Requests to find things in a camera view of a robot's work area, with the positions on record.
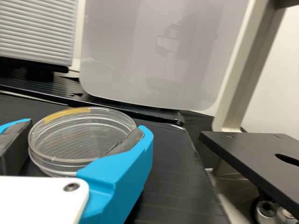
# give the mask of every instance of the frosted white screen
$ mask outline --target frosted white screen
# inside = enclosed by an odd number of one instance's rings
[[[217,98],[248,0],[88,0],[80,81],[89,94],[204,110]]]

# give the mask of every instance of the white plastic cover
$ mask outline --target white plastic cover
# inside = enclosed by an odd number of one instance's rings
[[[88,0],[80,81],[91,95],[204,110],[217,98],[248,0]]]
[[[77,224],[89,197],[78,178],[0,176],[1,223]],[[68,184],[79,188],[65,191]]]

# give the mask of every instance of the blue plastic holder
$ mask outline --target blue plastic holder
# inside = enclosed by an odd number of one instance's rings
[[[81,224],[124,223],[141,194],[153,159],[153,133],[139,126],[143,138],[129,151],[91,162],[77,172],[89,185]]]
[[[16,124],[19,124],[19,123],[22,123],[22,122],[29,122],[29,121],[30,121],[30,119],[25,118],[25,119],[16,120],[16,121],[13,121],[13,122],[10,122],[10,123],[7,123],[7,124],[0,125],[0,134],[2,132],[4,132],[6,129],[8,129],[10,126],[13,126],[13,125],[16,125]]]

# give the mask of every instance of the ribbed white panel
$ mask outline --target ribbed white panel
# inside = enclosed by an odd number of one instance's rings
[[[78,0],[0,0],[0,56],[71,66]]]

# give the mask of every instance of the petri dish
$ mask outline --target petri dish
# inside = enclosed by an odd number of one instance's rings
[[[75,176],[105,156],[134,130],[135,122],[117,110],[79,107],[51,114],[29,132],[29,156],[50,176]]]

